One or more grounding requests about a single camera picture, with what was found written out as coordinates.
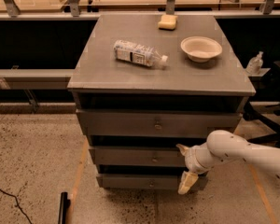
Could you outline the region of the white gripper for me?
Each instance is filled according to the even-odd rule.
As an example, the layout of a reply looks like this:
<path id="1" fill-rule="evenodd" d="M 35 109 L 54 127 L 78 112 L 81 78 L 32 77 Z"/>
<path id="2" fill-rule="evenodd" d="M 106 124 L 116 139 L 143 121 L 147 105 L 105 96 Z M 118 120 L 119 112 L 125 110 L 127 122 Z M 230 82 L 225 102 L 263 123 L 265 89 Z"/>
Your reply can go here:
<path id="1" fill-rule="evenodd" d="M 198 180 L 198 175 L 204 174 L 210 170 L 209 167 L 203 165 L 202 160 L 205 154 L 208 154 L 208 148 L 206 144 L 200 146 L 187 147 L 182 144 L 177 144 L 176 147 L 180 153 L 185 157 L 186 167 L 189 172 L 184 172 L 181 176 L 181 181 L 178 187 L 178 193 L 186 194 L 190 188 Z"/>

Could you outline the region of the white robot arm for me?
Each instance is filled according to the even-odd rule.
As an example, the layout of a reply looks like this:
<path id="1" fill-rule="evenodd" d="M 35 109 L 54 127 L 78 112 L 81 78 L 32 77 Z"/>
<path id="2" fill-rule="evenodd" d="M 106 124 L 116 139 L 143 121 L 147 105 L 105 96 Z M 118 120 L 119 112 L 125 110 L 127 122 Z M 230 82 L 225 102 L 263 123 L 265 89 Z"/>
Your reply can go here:
<path id="1" fill-rule="evenodd" d="M 216 165 L 243 160 L 280 179 L 280 148 L 248 142 L 243 137 L 224 130 L 211 132 L 199 146 L 176 145 L 188 168 L 181 176 L 178 193 L 186 194 L 204 174 Z"/>

